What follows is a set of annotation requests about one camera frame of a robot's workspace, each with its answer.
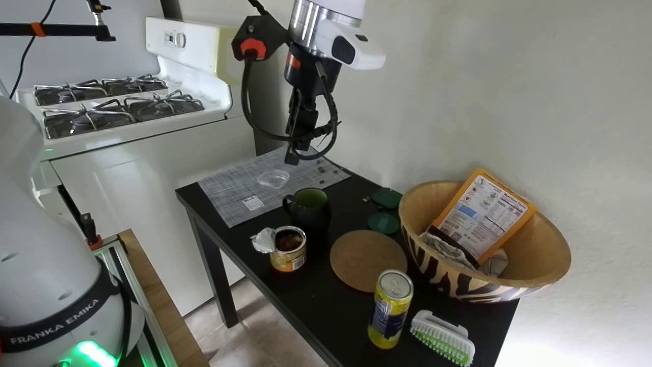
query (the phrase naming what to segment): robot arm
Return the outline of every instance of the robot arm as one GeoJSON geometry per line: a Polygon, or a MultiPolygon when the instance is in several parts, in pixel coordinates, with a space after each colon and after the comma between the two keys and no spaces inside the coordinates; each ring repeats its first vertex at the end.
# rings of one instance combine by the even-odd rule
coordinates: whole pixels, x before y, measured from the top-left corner
{"type": "Polygon", "coordinates": [[[333,89],[341,67],[380,69],[385,62],[382,46],[365,34],[358,34],[365,1],[367,0],[295,0],[290,29],[285,31],[259,1],[251,0],[260,16],[249,16],[232,40],[234,56],[245,60],[241,101],[251,121],[247,93],[251,62],[270,59],[275,49],[285,43],[290,46],[285,81],[294,86],[285,126],[287,134],[273,134],[251,121],[254,130],[290,142],[285,162],[295,164],[300,158],[315,158],[333,149],[339,129],[333,89]],[[331,111],[331,119],[323,126],[315,126],[317,96],[326,98],[331,111]],[[323,151],[315,154],[300,152],[307,151],[315,136],[326,134],[331,134],[331,142],[323,151]]]}

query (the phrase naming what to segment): black table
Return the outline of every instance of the black table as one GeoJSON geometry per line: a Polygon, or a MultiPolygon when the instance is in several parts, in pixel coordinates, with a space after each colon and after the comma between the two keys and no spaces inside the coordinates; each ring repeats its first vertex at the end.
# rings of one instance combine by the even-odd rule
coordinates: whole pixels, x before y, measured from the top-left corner
{"type": "Polygon", "coordinates": [[[367,216],[376,212],[376,208],[362,197],[376,189],[380,186],[355,172],[326,187],[334,212],[329,239],[310,239],[307,263],[300,270],[277,272],[270,257],[253,248],[251,235],[257,235],[265,226],[287,224],[290,216],[282,208],[228,228],[197,184],[180,187],[177,197],[188,209],[226,326],[236,324],[239,315],[221,248],[329,364],[450,364],[407,331],[412,315],[424,307],[453,324],[468,327],[470,341],[476,346],[472,364],[496,364],[517,301],[463,303],[450,300],[417,277],[412,261],[407,272],[416,294],[400,345],[394,350],[380,350],[369,342],[367,324],[375,307],[372,295],[344,286],[331,268],[329,254],[331,244],[341,235],[367,226],[367,216]]]}

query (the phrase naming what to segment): sticker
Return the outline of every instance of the sticker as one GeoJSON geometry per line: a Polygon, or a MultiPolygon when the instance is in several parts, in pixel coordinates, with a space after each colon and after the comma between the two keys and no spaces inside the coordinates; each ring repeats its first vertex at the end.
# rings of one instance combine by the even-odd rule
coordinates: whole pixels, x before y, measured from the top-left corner
{"type": "Polygon", "coordinates": [[[242,200],[242,204],[245,204],[251,212],[254,212],[254,209],[259,209],[259,208],[265,205],[262,200],[259,200],[259,196],[249,196],[247,200],[242,200]]]}

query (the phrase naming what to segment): white oven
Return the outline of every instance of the white oven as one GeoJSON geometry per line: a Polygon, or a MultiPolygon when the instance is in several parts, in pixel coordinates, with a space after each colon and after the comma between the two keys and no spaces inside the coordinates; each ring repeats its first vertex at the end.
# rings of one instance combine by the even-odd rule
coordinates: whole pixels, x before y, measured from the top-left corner
{"type": "MultiPolygon", "coordinates": [[[[123,52],[105,59],[126,64],[115,77],[90,77],[86,69],[68,81],[35,80],[19,93],[43,126],[45,151],[35,172],[40,202],[70,216],[50,189],[64,184],[99,235],[132,228],[182,313],[214,291],[175,187],[254,154],[253,130],[225,81],[231,34],[221,26],[146,17],[138,36],[154,67],[134,67],[131,60],[142,54],[123,52]]],[[[228,257],[225,263],[231,282],[242,277],[228,257]]]]}

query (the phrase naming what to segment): green light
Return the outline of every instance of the green light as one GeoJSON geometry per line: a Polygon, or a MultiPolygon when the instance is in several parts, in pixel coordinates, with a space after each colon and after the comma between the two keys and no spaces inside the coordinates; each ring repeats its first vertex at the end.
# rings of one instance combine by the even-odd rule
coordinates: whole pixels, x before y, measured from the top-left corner
{"type": "Polygon", "coordinates": [[[70,367],[117,367],[119,364],[119,358],[115,358],[109,350],[103,350],[93,341],[83,341],[76,345],[64,360],[70,367]]]}

